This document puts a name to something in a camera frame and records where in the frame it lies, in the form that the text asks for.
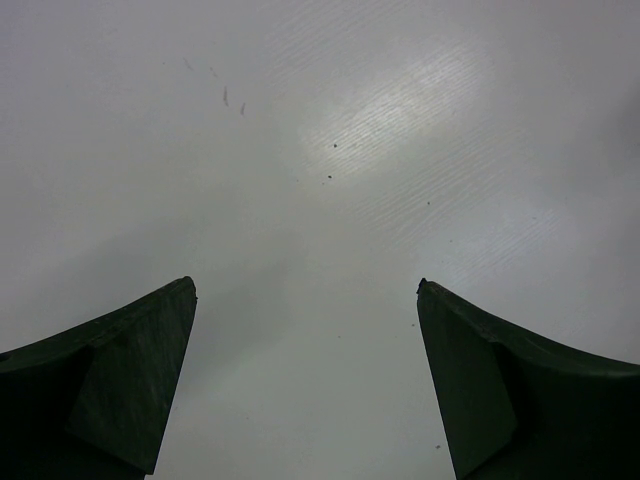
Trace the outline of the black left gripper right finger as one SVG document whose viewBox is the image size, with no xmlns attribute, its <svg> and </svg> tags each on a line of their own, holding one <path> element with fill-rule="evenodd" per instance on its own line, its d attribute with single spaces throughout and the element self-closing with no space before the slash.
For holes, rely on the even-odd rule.
<svg viewBox="0 0 640 480">
<path fill-rule="evenodd" d="M 421 280 L 417 310 L 458 479 L 636 479 L 639 368 Z"/>
</svg>

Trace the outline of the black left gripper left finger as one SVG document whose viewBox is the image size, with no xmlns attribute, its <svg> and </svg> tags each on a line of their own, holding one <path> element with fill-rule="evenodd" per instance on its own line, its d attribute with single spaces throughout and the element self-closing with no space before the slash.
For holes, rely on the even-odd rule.
<svg viewBox="0 0 640 480">
<path fill-rule="evenodd" d="M 183 277 L 1 355 L 4 479 L 153 474 L 197 306 Z"/>
</svg>

